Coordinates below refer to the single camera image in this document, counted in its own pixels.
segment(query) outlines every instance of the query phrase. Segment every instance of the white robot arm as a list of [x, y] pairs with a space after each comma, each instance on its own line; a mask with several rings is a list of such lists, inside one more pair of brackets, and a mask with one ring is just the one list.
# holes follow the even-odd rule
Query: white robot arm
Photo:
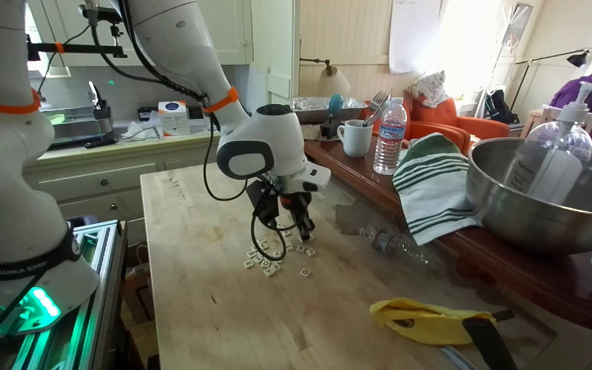
[[[130, 0], [123, 6], [157, 70], [213, 103], [208, 108], [216, 108], [223, 122], [217, 164], [229, 177], [263, 174], [279, 195], [294, 199], [329, 180], [327, 169], [304, 157], [299, 118], [287, 106], [267, 104], [248, 116], [234, 101], [193, 0]], [[41, 290], [41, 304], [51, 304], [49, 318], [28, 320], [18, 332], [51, 327], [97, 287], [56, 201], [22, 180], [22, 166], [41, 155], [53, 135], [37, 110], [24, 47], [24, 0], [0, 0], [0, 317], [30, 285]]]

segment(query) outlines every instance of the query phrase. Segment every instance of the kitchen cabinet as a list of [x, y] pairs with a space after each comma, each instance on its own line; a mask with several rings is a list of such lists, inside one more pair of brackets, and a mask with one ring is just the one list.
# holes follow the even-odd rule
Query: kitchen cabinet
[[44, 154], [24, 169], [30, 186], [53, 195], [65, 219], [128, 219], [128, 245], [146, 240], [139, 174], [204, 163], [208, 138], [128, 141]]
[[[82, 0], [28, 0], [41, 41], [53, 43], [79, 35], [87, 27], [87, 19], [79, 9], [80, 4]], [[197, 6], [208, 23], [220, 64], [248, 64], [253, 59], [251, 0], [197, 0]], [[98, 38], [103, 45], [111, 45], [113, 36], [107, 23], [98, 25]], [[93, 45], [91, 31], [72, 43]], [[119, 36], [119, 45], [128, 58], [111, 58], [118, 66], [142, 66], [128, 35]], [[60, 62], [65, 66], [105, 66], [101, 55], [89, 54], [64, 54], [62, 59], [56, 58], [56, 64]]]

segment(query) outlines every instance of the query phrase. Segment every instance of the metal mixing bowl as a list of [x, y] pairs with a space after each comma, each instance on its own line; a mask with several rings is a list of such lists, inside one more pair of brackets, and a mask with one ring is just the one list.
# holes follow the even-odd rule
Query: metal mixing bowl
[[466, 195], [479, 219], [513, 247], [538, 254], [592, 251], [592, 157], [562, 206], [503, 185], [524, 139], [479, 141], [470, 154]]

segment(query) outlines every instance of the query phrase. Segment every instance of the green and white towel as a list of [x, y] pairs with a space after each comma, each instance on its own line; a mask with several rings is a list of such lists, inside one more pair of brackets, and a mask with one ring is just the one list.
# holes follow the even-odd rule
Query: green and white towel
[[420, 247], [479, 224], [464, 195], [466, 166], [466, 157], [440, 133], [420, 138], [400, 155], [392, 182]]

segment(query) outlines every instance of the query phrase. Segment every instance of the wooden board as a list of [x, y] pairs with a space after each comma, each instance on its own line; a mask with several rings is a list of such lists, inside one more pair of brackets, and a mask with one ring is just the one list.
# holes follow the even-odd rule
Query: wooden board
[[[241, 188], [216, 169], [209, 182], [217, 195]], [[342, 233], [336, 206], [351, 206], [355, 195], [338, 182], [310, 206], [316, 230], [307, 247], [315, 254], [287, 252], [274, 278], [242, 267], [251, 251], [251, 201], [247, 195], [213, 201], [204, 188], [202, 166], [142, 174], [142, 195], [159, 352], [169, 370], [453, 368], [437, 348], [379, 327], [367, 306], [410, 296], [453, 308], [503, 308], [458, 280], [433, 251], [426, 252], [428, 263], [408, 252], [387, 257], [374, 252], [366, 237]], [[360, 217], [374, 230], [385, 224], [374, 209]], [[499, 331], [523, 365], [548, 340], [523, 318]], [[477, 349], [462, 354], [485, 368]]]

